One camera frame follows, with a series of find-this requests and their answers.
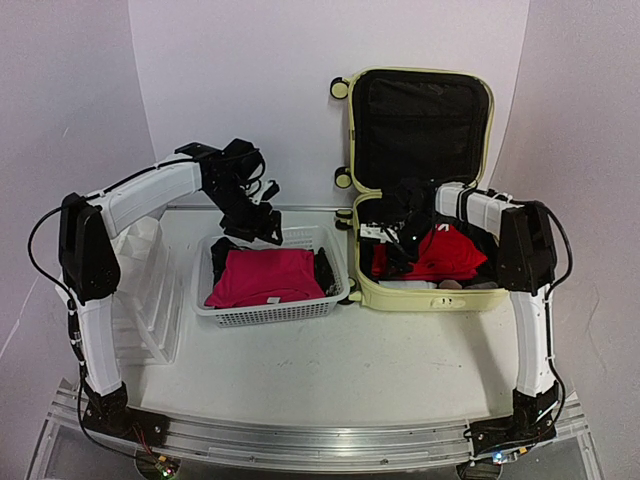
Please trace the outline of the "black and white patterned garment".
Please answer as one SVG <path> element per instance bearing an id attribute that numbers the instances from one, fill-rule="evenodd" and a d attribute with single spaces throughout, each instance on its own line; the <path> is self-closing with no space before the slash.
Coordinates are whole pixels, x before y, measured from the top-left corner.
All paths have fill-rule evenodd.
<path id="1" fill-rule="evenodd" d="M 224 269 L 224 263 L 227 254 L 231 250 L 255 250 L 248 247 L 241 247 L 233 243 L 230 239 L 223 237 L 217 240 L 213 246 L 210 247 L 213 281 L 212 289 L 219 280 L 220 275 Z M 321 248 L 318 251 L 312 251 L 315 257 L 315 279 L 323 289 L 326 296 L 331 296 L 337 292 L 337 284 L 334 280 L 333 269 L 330 266 L 326 251 Z"/>

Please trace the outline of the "red shirt with white print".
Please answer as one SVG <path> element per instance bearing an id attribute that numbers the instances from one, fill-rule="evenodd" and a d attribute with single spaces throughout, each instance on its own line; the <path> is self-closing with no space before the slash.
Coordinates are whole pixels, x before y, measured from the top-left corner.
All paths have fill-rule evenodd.
<path id="1" fill-rule="evenodd" d="M 472 280 L 478 269 L 488 262 L 473 241 L 453 225 L 436 226 L 420 242 L 418 259 L 404 262 L 396 246 L 390 243 L 374 247 L 371 274 L 374 279 L 416 280 Z"/>

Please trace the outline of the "white perforated plastic basket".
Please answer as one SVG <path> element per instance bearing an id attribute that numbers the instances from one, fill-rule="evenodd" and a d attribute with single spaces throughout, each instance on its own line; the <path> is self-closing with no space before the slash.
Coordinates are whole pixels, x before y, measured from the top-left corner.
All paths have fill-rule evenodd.
<path id="1" fill-rule="evenodd" d="M 283 230 L 280 246 L 226 236 L 198 245 L 192 306 L 221 328 L 328 315 L 349 294 L 346 261 L 323 226 Z"/>

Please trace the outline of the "pale yellow hard-shell suitcase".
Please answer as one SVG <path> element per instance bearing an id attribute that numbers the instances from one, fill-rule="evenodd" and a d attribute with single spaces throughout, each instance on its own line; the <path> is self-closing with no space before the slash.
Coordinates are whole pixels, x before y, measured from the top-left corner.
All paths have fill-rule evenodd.
<path id="1" fill-rule="evenodd" d="M 403 68 L 370 68 L 337 77 L 329 92 L 345 101 L 348 109 L 349 160 L 335 171 L 334 182 L 338 188 L 357 192 L 350 208 L 337 211 L 335 222 L 354 237 L 354 273 L 346 302 L 371 308 L 361 302 L 357 278 L 351 227 L 354 204 L 364 195 L 390 195 L 402 179 L 413 177 L 436 187 L 459 182 L 481 190 L 494 98 L 488 85 L 470 74 Z M 473 227 L 453 226 L 487 257 L 493 255 L 490 236 Z M 472 280 L 456 280 L 461 290 L 439 289 L 441 281 L 428 281 L 433 286 L 425 289 L 429 300 L 437 300 L 435 308 L 384 312 L 482 312 L 497 307 L 507 295 L 500 288 L 465 289 L 469 284 L 494 281 L 489 263 Z"/>

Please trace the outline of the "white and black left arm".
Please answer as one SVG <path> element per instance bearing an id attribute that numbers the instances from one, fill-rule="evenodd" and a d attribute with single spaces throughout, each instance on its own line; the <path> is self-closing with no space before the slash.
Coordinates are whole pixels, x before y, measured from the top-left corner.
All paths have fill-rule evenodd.
<path id="1" fill-rule="evenodd" d="M 245 241 L 282 242 L 281 214 L 270 199 L 279 191 L 263 183 L 266 162 L 252 143 L 232 140 L 218 149 L 198 142 L 179 147 L 164 160 L 88 195 L 71 193 L 54 208 L 59 215 L 58 261 L 61 276 L 41 270 L 62 293 L 68 338 L 79 366 L 77 410 L 85 435 L 160 446 L 169 419 L 132 408 L 114 346 L 112 303 L 121 270 L 112 239 L 142 217 L 196 192 L 222 212 L 224 234 Z"/>

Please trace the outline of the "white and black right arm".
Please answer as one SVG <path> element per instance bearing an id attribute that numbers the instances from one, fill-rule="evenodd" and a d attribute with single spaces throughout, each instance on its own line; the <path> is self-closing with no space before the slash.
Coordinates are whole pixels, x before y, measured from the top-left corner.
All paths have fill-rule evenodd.
<path id="1" fill-rule="evenodd" d="M 477 454 L 532 446 L 553 438 L 564 408 L 566 386 L 554 365 L 552 292 L 557 255 L 552 230 L 560 225 L 539 201 L 516 201 L 459 182 L 436 188 L 404 188 L 376 198 L 361 196 L 353 207 L 357 278 L 361 302 L 382 311 L 426 311 L 437 300 L 427 290 L 384 287 L 413 272 L 433 250 L 437 221 L 473 227 L 492 239 L 486 257 L 498 288 L 508 291 L 518 338 L 518 374 L 507 417 L 471 423 Z"/>

